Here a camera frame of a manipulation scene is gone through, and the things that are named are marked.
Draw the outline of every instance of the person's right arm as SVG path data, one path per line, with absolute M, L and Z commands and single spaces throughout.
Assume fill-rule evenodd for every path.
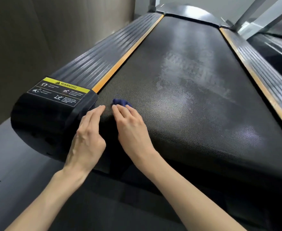
M 147 127 L 135 109 L 113 105 L 112 110 L 118 139 L 124 151 L 135 166 L 157 186 L 188 230 L 245 230 L 166 163 L 154 149 Z

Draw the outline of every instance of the forearm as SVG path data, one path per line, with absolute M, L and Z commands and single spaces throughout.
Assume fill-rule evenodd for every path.
M 151 154 L 141 171 L 161 191 L 188 230 L 245 230 L 159 154 Z
M 19 215 L 6 231 L 48 230 L 66 200 L 86 178 L 83 173 L 58 171 L 43 192 Z

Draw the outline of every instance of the person's left hand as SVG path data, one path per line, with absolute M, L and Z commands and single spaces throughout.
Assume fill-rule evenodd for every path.
M 104 105 L 98 106 L 82 117 L 72 141 L 64 170 L 87 176 L 97 164 L 106 147 L 104 139 L 99 134 L 99 121 L 104 109 Z

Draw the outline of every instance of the blue cloth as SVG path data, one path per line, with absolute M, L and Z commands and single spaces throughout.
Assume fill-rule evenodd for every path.
M 132 107 L 132 105 L 127 101 L 127 100 L 124 100 L 124 99 L 113 99 L 113 102 L 112 102 L 112 105 L 122 105 L 122 106 L 125 106 L 125 105 L 129 105 L 130 107 Z

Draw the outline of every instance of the warning label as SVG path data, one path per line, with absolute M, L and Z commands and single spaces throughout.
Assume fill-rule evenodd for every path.
M 47 77 L 28 93 L 74 107 L 89 91 L 89 89 Z

